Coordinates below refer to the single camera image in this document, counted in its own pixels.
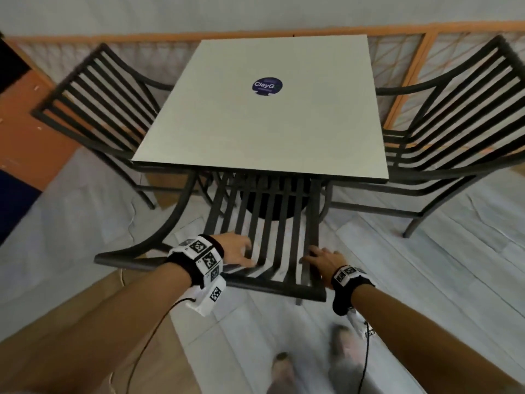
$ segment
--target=white wall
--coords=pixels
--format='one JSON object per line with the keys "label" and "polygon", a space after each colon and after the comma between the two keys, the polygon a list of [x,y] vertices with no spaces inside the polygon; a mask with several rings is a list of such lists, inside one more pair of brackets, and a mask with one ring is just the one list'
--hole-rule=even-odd
{"label": "white wall", "polygon": [[127,34],[522,20],[523,0],[0,0],[6,35]]}

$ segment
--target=square table top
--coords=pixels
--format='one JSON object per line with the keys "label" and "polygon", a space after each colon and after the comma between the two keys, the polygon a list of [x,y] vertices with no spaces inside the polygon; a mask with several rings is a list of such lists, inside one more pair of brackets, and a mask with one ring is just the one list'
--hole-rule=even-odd
{"label": "square table top", "polygon": [[366,36],[202,41],[132,160],[385,182]]}

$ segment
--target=purple sticker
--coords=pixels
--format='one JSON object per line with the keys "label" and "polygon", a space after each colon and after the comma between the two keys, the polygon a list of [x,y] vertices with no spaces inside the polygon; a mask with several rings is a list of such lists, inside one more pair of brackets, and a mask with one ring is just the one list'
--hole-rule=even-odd
{"label": "purple sticker", "polygon": [[275,77],[265,77],[257,80],[252,85],[252,90],[257,95],[273,95],[281,91],[282,81]]}

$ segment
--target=black cable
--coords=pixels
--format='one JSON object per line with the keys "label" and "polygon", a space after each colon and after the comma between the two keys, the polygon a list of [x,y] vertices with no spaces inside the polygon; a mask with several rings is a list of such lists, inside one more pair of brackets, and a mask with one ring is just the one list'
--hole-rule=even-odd
{"label": "black cable", "polygon": [[363,376],[361,376],[361,381],[359,382],[358,394],[361,393],[361,387],[363,387],[364,374],[366,373],[366,366],[368,365],[368,351],[370,349],[370,325],[368,324],[368,322],[365,322],[365,324],[366,324],[366,356],[364,359]]}
{"label": "black cable", "polygon": [[195,302],[195,299],[191,298],[191,297],[183,298],[183,299],[179,300],[178,302],[176,302],[174,305],[171,306],[171,308],[166,312],[166,314],[164,314],[164,316],[161,318],[161,320],[159,321],[157,326],[155,326],[155,329],[151,332],[150,338],[148,338],[148,341],[144,345],[144,348],[142,348],[142,351],[140,351],[140,354],[137,357],[137,359],[136,359],[136,361],[135,361],[135,363],[133,365],[133,368],[131,369],[131,373],[130,373],[130,376],[128,378],[128,385],[126,386],[126,394],[129,394],[129,392],[130,392],[131,379],[133,378],[133,374],[135,374],[136,366],[139,364],[139,361],[140,361],[142,355],[144,354],[144,352],[148,348],[148,344],[151,342],[151,339],[153,339],[153,337],[155,336],[155,333],[159,330],[159,327],[161,326],[162,321],[170,313],[170,311],[174,309],[174,307],[176,305],[178,305],[178,304],[180,304],[182,302],[185,302],[186,300],[191,301],[191,302]]}

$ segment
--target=forearm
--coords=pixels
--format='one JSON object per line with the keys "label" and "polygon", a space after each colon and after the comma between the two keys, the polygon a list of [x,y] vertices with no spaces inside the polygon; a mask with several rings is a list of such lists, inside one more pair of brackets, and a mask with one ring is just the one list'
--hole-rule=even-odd
{"label": "forearm", "polygon": [[161,265],[38,351],[2,389],[68,394],[92,391],[190,285],[189,275],[180,266]]}
{"label": "forearm", "polygon": [[518,385],[435,322],[371,285],[355,289],[352,305],[429,393],[498,393]]}

